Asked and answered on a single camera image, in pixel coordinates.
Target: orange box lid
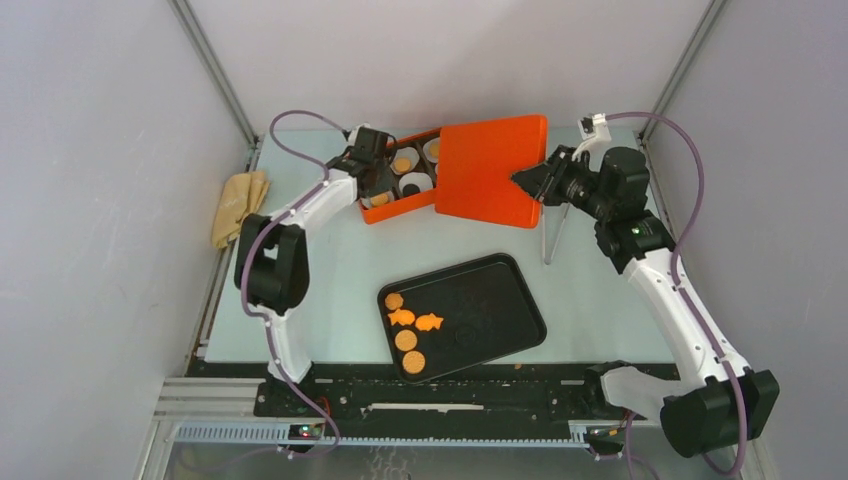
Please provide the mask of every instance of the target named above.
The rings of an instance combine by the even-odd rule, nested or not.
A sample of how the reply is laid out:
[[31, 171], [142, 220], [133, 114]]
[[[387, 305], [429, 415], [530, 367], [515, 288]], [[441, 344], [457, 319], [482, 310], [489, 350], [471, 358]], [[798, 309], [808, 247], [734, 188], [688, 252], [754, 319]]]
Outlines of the orange box lid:
[[510, 176], [545, 159], [547, 134], [543, 115], [442, 127], [436, 212], [535, 227], [539, 202]]

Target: folded cloth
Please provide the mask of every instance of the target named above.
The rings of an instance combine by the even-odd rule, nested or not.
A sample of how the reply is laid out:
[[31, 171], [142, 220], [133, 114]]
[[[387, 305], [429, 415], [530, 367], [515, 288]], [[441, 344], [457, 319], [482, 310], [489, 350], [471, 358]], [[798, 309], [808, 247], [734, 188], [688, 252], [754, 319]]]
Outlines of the folded cloth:
[[251, 213], [259, 211], [269, 185], [271, 182], [261, 170], [239, 173], [227, 180], [212, 225], [212, 245], [215, 248], [224, 248], [238, 238], [241, 222]]

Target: table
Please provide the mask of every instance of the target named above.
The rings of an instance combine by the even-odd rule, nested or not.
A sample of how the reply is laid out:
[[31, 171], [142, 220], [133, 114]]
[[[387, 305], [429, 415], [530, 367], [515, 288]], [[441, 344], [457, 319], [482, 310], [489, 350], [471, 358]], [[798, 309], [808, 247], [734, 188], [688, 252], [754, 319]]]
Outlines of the table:
[[[416, 133], [388, 129], [398, 138]], [[612, 128], [611, 146], [636, 148], [632, 131]], [[329, 159], [344, 148], [335, 131], [279, 132], [287, 145]], [[580, 143], [577, 128], [552, 128], [547, 152], [559, 144]], [[598, 168], [600, 156], [593, 159]], [[265, 170], [271, 188], [260, 213], [290, 202], [319, 178], [311, 164], [263, 142], [258, 169]], [[648, 205], [657, 213], [648, 192]], [[569, 213], [554, 261], [541, 258], [541, 222], [520, 229], [436, 214], [433, 207], [374, 225], [363, 222], [359, 209], [348, 207], [321, 231], [309, 232], [309, 292], [297, 321], [308, 322], [306, 348], [315, 362], [391, 363], [377, 309], [384, 285], [504, 252], [518, 262], [547, 324], [548, 335], [538, 347], [493, 363], [673, 362], [671, 352], [647, 307], [595, 245], [594, 220], [583, 212]], [[263, 327], [241, 309], [230, 262], [221, 291], [205, 361], [267, 362], [270, 358]]]

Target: tray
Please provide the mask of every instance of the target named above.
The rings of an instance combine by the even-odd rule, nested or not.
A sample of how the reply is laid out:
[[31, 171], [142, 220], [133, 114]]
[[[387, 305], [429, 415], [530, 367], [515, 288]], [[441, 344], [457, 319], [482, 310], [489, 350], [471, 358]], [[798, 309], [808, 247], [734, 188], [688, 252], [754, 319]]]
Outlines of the tray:
[[[391, 325], [385, 298], [403, 296], [403, 307], [416, 317], [434, 313], [444, 318], [440, 329], [419, 331]], [[541, 344], [547, 328], [524, 282], [518, 264], [505, 253], [391, 283], [377, 295], [386, 339], [400, 377], [420, 383]], [[404, 329], [418, 337], [415, 350], [426, 364], [417, 374], [402, 367], [405, 352], [395, 335]]]

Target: wall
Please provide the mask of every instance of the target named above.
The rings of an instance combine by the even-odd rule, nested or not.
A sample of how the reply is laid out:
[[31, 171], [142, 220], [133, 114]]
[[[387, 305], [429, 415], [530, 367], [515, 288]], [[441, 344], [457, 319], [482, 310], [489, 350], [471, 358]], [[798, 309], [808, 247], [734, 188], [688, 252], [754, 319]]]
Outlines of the wall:
[[[844, 478], [845, 18], [845, 2], [732, 2], [668, 112], [705, 162], [687, 264], [731, 341], [781, 384], [766, 436], [786, 479]], [[691, 156], [662, 128], [651, 146], [682, 225]]]
[[0, 477], [130, 478], [247, 148], [167, 2], [0, 19]]
[[650, 109], [708, 3], [193, 2], [257, 131], [291, 108], [393, 128]]

